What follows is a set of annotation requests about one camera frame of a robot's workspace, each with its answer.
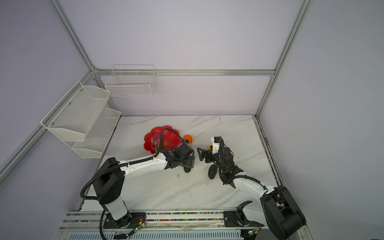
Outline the dark avocado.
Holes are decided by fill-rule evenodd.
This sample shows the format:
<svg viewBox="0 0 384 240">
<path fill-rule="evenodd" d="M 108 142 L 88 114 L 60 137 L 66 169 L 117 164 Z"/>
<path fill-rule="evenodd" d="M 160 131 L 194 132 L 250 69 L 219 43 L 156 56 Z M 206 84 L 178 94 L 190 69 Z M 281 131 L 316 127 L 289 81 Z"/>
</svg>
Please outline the dark avocado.
<svg viewBox="0 0 384 240">
<path fill-rule="evenodd" d="M 208 177 L 210 180 L 213 180 L 218 173 L 218 167 L 216 165 L 211 165 L 208 170 Z"/>
</svg>

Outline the orange fake fruit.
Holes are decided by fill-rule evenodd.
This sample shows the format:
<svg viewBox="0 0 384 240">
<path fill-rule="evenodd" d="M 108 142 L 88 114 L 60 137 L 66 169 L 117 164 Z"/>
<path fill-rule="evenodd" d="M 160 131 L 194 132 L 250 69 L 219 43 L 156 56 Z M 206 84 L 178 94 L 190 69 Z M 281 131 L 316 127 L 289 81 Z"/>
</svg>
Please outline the orange fake fruit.
<svg viewBox="0 0 384 240">
<path fill-rule="evenodd" d="M 193 137 L 191 135 L 184 135 L 183 140 L 188 142 L 190 145 L 193 143 Z"/>
</svg>

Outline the pink dragon fruit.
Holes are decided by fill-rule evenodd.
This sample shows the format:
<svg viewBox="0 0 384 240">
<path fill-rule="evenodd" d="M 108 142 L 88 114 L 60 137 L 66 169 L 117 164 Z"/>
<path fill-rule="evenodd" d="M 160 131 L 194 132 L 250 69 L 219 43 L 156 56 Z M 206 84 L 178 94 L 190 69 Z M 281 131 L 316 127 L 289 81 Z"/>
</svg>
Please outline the pink dragon fruit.
<svg viewBox="0 0 384 240">
<path fill-rule="evenodd" d="M 151 147 L 152 147 L 152 150 L 156 153 L 159 149 L 159 144 L 160 144 L 160 137 L 161 137 L 161 133 L 154 133 L 152 136 L 151 136 Z"/>
</svg>

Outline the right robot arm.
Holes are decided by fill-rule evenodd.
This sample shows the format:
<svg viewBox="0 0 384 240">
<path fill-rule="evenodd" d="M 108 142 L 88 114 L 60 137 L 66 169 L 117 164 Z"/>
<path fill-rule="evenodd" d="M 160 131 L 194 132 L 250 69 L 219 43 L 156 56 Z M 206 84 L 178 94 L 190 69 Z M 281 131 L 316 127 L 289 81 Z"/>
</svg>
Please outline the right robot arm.
<svg viewBox="0 0 384 240">
<path fill-rule="evenodd" d="M 215 145 L 207 150 L 198 148 L 197 151 L 200 161 L 212 163 L 217 169 L 215 175 L 219 176 L 223 185 L 245 192 L 260 204 L 260 208 L 252 207 L 252 201 L 248 200 L 237 207 L 240 226 L 256 222 L 268 226 L 277 239 L 287 240 L 307 224 L 306 217 L 286 187 L 266 185 L 248 176 L 235 165 L 230 148 Z"/>
</svg>

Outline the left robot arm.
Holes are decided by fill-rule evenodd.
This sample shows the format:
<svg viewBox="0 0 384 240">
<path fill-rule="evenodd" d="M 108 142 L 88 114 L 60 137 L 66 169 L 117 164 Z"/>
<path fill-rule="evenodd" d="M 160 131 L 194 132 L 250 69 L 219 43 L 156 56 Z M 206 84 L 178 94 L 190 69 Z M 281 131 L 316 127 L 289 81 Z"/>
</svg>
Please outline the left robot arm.
<svg viewBox="0 0 384 240">
<path fill-rule="evenodd" d="M 183 141 L 178 147 L 162 149 L 149 157 L 131 161 L 107 159 L 93 177 L 92 186 L 96 200 L 114 221 L 130 219 L 131 214 L 121 197 L 128 180 L 154 171 L 183 167 L 190 171 L 194 167 L 195 151 L 189 142 Z"/>
</svg>

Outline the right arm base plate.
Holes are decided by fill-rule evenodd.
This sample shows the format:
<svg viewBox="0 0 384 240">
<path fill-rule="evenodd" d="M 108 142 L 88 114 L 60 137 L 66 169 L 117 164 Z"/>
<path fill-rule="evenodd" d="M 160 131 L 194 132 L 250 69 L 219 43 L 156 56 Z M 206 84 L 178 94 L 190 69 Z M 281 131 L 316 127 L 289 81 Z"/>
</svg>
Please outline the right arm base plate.
<svg viewBox="0 0 384 240">
<path fill-rule="evenodd" d="M 249 221 L 244 214 L 239 214 L 237 211 L 224 211 L 224 225 L 225 227 L 264 227 L 263 224 L 258 222 Z"/>
</svg>

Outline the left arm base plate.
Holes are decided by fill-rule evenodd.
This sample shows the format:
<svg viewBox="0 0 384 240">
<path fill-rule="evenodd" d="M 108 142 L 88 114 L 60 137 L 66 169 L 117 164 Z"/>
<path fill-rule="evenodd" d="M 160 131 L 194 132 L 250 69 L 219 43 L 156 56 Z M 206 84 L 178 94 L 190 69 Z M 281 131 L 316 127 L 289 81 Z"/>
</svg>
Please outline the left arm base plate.
<svg viewBox="0 0 384 240">
<path fill-rule="evenodd" d="M 129 212 L 127 216 L 122 217 L 119 220 L 114 220 L 110 213 L 107 213 L 104 229 L 135 229 L 140 223 L 146 221 L 147 214 L 144 212 L 133 213 Z"/>
</svg>

